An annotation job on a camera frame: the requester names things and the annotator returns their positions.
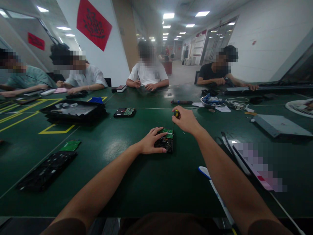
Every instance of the black t-shirt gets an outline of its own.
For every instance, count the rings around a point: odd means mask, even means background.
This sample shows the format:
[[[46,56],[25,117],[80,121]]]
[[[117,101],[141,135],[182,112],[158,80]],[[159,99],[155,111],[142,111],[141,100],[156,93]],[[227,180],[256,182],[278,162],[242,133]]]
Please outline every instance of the black t-shirt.
[[[203,77],[203,80],[209,80],[213,78],[222,78],[222,77],[225,77],[226,74],[231,72],[230,66],[216,68],[216,72],[213,72],[212,64],[213,63],[203,65],[200,69],[199,77]]]

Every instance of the table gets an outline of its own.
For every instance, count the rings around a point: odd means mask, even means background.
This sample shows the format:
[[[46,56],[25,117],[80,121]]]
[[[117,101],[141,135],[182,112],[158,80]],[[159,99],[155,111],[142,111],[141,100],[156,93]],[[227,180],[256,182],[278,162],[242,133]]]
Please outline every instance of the table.
[[[0,216],[56,216],[98,171],[129,145],[141,140],[151,128],[173,128],[171,100],[199,101],[202,89],[199,85],[181,85],[156,92],[142,88],[127,88],[123,93],[111,93],[110,88],[93,92],[79,100],[106,97],[108,112],[108,116],[93,127],[51,126],[44,114],[38,112],[62,100],[64,94],[50,95],[21,107],[21,112],[14,116],[2,114],[0,139],[7,143],[0,145]],[[313,132],[310,118],[284,107],[288,101],[304,99],[298,94],[279,95],[275,100],[251,108],[259,114],[283,115]],[[250,123],[242,111],[210,113],[204,108],[183,106],[193,110],[213,138],[221,137],[224,131],[228,137],[243,143],[258,143],[259,156],[264,157],[265,164],[272,164],[272,170],[278,172],[277,176],[288,186],[288,192],[277,193],[284,208],[292,217],[313,216],[312,141],[299,145],[274,140],[255,123]],[[133,118],[114,119],[114,112],[121,107],[135,107],[137,113]],[[175,152],[139,156],[100,216],[141,217],[149,212],[166,211],[225,217],[209,181],[197,170],[205,163],[195,139],[177,126],[174,131]],[[28,193],[15,189],[24,175],[71,139],[82,141],[78,156],[46,191]],[[285,218],[268,192],[255,179],[249,179],[273,213]]]

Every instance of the red decoration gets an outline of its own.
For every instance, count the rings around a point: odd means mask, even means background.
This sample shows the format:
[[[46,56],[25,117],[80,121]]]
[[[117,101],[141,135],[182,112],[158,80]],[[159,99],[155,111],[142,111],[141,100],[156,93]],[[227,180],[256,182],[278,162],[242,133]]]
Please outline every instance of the red decoration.
[[[104,51],[112,25],[88,0],[81,0],[77,14],[77,29]]]
[[[34,34],[28,33],[28,43],[43,51],[45,50],[45,41]]]

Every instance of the hand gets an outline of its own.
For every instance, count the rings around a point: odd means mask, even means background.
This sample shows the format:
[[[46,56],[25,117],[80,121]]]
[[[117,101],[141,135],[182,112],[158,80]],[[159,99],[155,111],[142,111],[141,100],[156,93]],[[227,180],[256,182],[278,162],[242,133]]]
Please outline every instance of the hand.
[[[224,78],[215,78],[214,82],[218,85],[218,86],[222,86],[226,83]]]
[[[150,132],[141,141],[135,144],[141,154],[151,154],[151,153],[166,153],[165,148],[155,148],[154,143],[161,137],[167,135],[168,133],[157,134],[158,131],[162,130],[163,127],[156,127],[150,130]]]
[[[64,87],[64,82],[63,81],[57,81],[56,86],[57,87]]]
[[[15,97],[19,95],[19,93],[16,91],[4,91],[4,92],[0,92],[0,95],[6,98],[10,98],[10,97]]]
[[[134,81],[134,86],[135,86],[136,88],[140,88],[140,86],[141,86],[140,81],[138,81],[138,80]]]
[[[152,83],[149,83],[148,85],[145,85],[144,87],[146,88],[146,90],[149,90],[149,91],[154,91],[155,89],[157,89],[157,85],[152,84]]]
[[[258,85],[251,85],[251,84],[243,84],[242,87],[249,87],[249,89],[252,91],[255,91],[259,88]]]
[[[69,95],[74,95],[74,94],[81,92],[81,91],[82,91],[81,87],[75,87],[75,88],[71,88],[70,90],[68,90],[67,93]]]
[[[199,130],[202,129],[202,126],[196,120],[192,110],[184,109],[182,106],[176,106],[173,108],[172,112],[178,110],[180,116],[177,118],[172,116],[172,121],[179,126],[185,132],[188,132],[192,135],[195,135]]]

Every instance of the man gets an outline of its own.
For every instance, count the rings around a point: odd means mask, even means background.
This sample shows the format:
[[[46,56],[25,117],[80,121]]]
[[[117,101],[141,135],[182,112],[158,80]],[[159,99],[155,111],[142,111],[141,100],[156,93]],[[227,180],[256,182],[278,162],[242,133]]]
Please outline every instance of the man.
[[[169,78],[163,65],[156,60],[152,43],[140,41],[138,52],[141,60],[133,67],[126,85],[135,88],[144,86],[149,91],[168,86],[170,84]]]
[[[180,117],[172,116],[172,121],[195,137],[212,181],[241,234],[291,235],[273,215],[247,177],[198,123],[193,111],[177,106],[172,112],[176,109],[180,112]],[[164,148],[154,147],[154,143],[167,134],[157,134],[162,129],[163,127],[153,128],[140,142],[130,146],[103,168],[73,197],[41,235],[86,234],[114,195],[136,157],[139,154],[166,152]],[[208,229],[212,231],[214,224],[206,222],[192,214],[152,213],[132,223],[121,223],[119,234],[208,235]]]
[[[5,92],[0,92],[0,95],[4,97],[15,97],[30,91],[57,88],[55,82],[44,71],[23,64],[13,52],[7,49],[0,49],[0,67],[11,73],[6,84],[0,85],[0,89],[5,90]]]
[[[231,74],[229,63],[237,62],[238,52],[232,45],[224,47],[218,53],[216,62],[205,64],[200,69],[197,84],[206,85],[215,82],[218,86],[225,84],[224,77],[232,80],[235,86],[249,87],[250,90],[255,91],[259,88],[258,85],[244,84]]]
[[[54,65],[65,66],[70,69],[70,75],[65,82],[58,81],[58,87],[69,89],[68,94],[76,94],[83,90],[101,90],[108,87],[103,73],[96,66],[86,63],[84,56],[74,55],[63,44],[51,47],[50,58]]]

